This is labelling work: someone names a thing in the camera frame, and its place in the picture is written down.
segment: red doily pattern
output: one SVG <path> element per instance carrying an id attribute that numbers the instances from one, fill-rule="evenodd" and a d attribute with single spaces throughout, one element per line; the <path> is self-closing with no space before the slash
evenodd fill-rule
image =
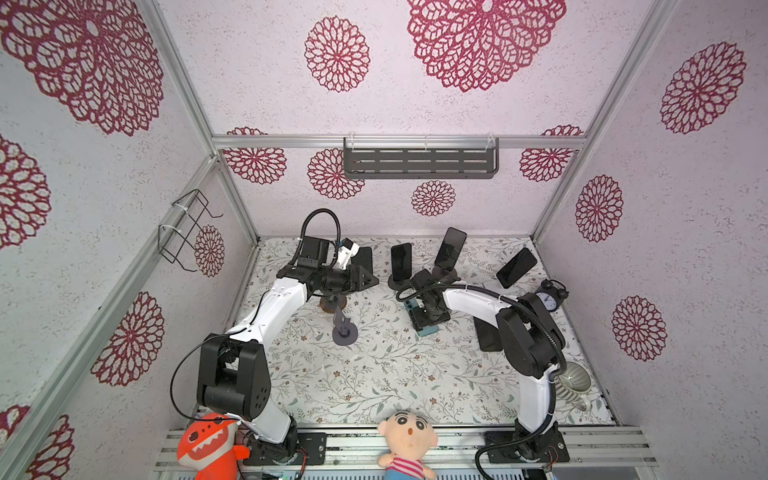
<path id="1" fill-rule="evenodd" d="M 148 130 L 163 99 L 163 70 L 130 0 L 0 0 L 5 50 L 40 91 L 107 133 Z"/>
<path id="2" fill-rule="evenodd" d="M 306 168 L 313 188 L 328 198 L 350 198 L 365 186 L 365 180 L 350 180 L 344 174 L 343 152 L 338 148 L 319 151 Z"/>
<path id="3" fill-rule="evenodd" d="M 37 234 L 51 211 L 50 197 L 35 159 L 0 135 L 0 249 Z"/>
<path id="4" fill-rule="evenodd" d="M 719 117 L 744 82 L 744 52 L 725 41 L 688 58 L 661 98 L 661 121 L 676 134 L 700 130 Z"/>
<path id="5" fill-rule="evenodd" d="M 0 413 L 0 450 L 16 430 L 18 424 L 27 415 L 29 406 L 14 405 L 10 409 Z"/>
<path id="6" fill-rule="evenodd" d="M 11 436 L 16 426 L 29 411 L 28 406 L 14 405 L 0 413 L 0 449 Z M 69 462 L 74 453 L 72 436 L 74 429 L 69 425 L 69 415 L 62 415 L 53 432 L 48 434 L 40 452 L 27 469 L 26 480 L 61 480 L 69 472 Z"/>
<path id="7" fill-rule="evenodd" d="M 366 38 L 357 25 L 339 17 L 317 22 L 304 42 L 306 66 L 331 91 L 348 91 L 368 73 L 371 59 Z"/>
<path id="8" fill-rule="evenodd" d="M 565 0 L 408 0 L 414 55 L 444 87 L 488 90 L 549 43 Z"/>
<path id="9" fill-rule="evenodd" d="M 558 125 L 542 135 L 581 135 L 584 132 L 573 125 Z M 537 182 L 560 177 L 574 151 L 568 148 L 527 148 L 520 157 L 523 176 Z"/>
<path id="10" fill-rule="evenodd" d="M 238 127 L 229 135 L 266 135 L 256 128 Z M 286 156 L 282 148 L 235 148 L 222 152 L 235 174 L 255 184 L 277 182 L 286 173 Z"/>
<path id="11" fill-rule="evenodd" d="M 456 192 L 450 184 L 430 180 L 419 185 L 411 195 L 411 205 L 421 215 L 435 217 L 448 211 L 456 200 Z"/>
<path id="12" fill-rule="evenodd" d="M 591 242 L 605 240 L 619 225 L 624 201 L 619 184 L 608 175 L 588 181 L 576 202 L 576 225 Z"/>
<path id="13" fill-rule="evenodd" d="M 91 367 L 91 373 L 99 383 L 111 386 L 126 386 L 138 380 L 149 370 L 163 346 L 164 323 L 156 299 L 147 292 L 139 293 Z"/>
<path id="14" fill-rule="evenodd" d="M 636 360 L 653 360 L 667 346 L 667 324 L 648 299 L 628 296 L 616 305 L 614 336 L 627 355 Z"/>
<path id="15" fill-rule="evenodd" d="M 224 265 L 224 240 L 213 225 L 200 229 L 194 241 L 194 259 L 205 276 L 215 276 Z"/>

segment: black wire rack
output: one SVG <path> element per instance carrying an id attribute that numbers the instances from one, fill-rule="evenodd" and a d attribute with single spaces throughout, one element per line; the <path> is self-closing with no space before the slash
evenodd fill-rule
<path id="1" fill-rule="evenodd" d="M 194 207 L 194 205 L 197 202 L 202 206 L 200 209 L 200 212 L 195 216 L 193 214 L 190 214 L 190 210 Z M 203 216 L 203 213 L 208 214 L 211 218 L 221 218 L 224 216 L 224 214 L 221 215 L 213 215 L 210 210 L 208 210 L 208 199 L 205 196 L 203 192 L 198 190 L 197 188 L 195 190 L 190 190 L 189 192 L 182 195 L 180 198 L 175 200 L 171 206 L 180 208 L 184 211 L 184 215 L 174 224 L 174 225 L 158 225 L 157 226 L 157 251 L 160 252 L 160 255 L 163 256 L 165 260 L 168 260 L 170 263 L 178 263 L 181 265 L 181 268 L 185 269 L 187 272 L 197 272 L 197 270 L 192 270 L 189 268 L 186 268 L 184 264 L 179 259 L 179 254 L 181 253 L 181 250 L 184 248 L 184 245 L 189 245 L 192 250 L 195 250 L 194 245 L 190 243 L 188 240 L 192 232 L 194 232 L 195 227 L 197 227 L 198 230 L 202 230 L 203 228 L 200 226 L 199 220 L 200 217 Z M 189 231 L 185 234 L 181 231 L 179 226 L 181 225 L 181 222 L 184 221 L 185 218 L 189 218 L 192 220 L 192 225 L 190 226 Z M 163 235 L 166 232 L 167 229 L 171 229 L 170 236 L 168 236 L 165 241 L 163 241 Z M 179 248 L 176 249 L 175 252 L 167 249 L 168 244 L 176 237 L 179 236 L 181 238 L 181 244 L 179 245 Z"/>

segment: alarm clock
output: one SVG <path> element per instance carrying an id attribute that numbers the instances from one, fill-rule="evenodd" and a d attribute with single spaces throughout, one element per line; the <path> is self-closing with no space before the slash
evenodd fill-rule
<path id="1" fill-rule="evenodd" d="M 536 289 L 536 296 L 551 313 L 560 308 L 563 301 L 568 298 L 568 291 L 565 289 L 565 285 L 557 280 L 544 280 L 541 282 L 541 286 Z"/>

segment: floral tablecloth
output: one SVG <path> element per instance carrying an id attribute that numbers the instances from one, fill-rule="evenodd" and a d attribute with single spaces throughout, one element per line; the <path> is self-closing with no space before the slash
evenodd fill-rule
<path id="1" fill-rule="evenodd" d="M 299 423 L 375 423 L 400 409 L 420 412 L 442 425 L 514 422 L 518 374 L 503 353 L 480 351 L 472 318 L 452 313 L 437 333 L 419 337 L 402 303 L 395 300 L 395 292 L 387 287 L 392 245 L 412 243 L 415 273 L 432 267 L 442 239 L 353 240 L 361 247 L 372 247 L 374 274 L 380 281 L 378 286 L 349 295 L 344 313 L 358 326 L 357 342 L 337 346 L 331 338 L 333 316 L 320 309 L 317 298 L 310 299 L 289 320 L 267 354 L 272 399 Z M 508 290 L 495 279 L 495 272 L 522 247 L 535 253 L 528 239 L 470 237 L 458 259 L 457 272 L 468 283 L 500 293 L 534 291 L 546 277 L 541 263 Z M 293 238 L 262 241 L 243 315 L 270 288 L 295 249 Z M 568 320 L 561 310 L 553 318 L 565 337 L 566 359 L 582 365 L 593 378 L 588 394 L 591 411 L 581 412 L 558 400 L 557 420 L 567 425 L 613 425 Z"/>

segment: ribbed ceramic mug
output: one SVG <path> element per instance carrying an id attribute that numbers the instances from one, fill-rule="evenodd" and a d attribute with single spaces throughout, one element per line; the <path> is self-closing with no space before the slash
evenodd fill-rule
<path id="1" fill-rule="evenodd" d="M 592 380 L 587 370 L 573 362 L 566 362 L 565 372 L 554 380 L 557 397 L 574 404 L 582 412 L 592 410 L 592 402 L 587 397 L 591 387 Z"/>

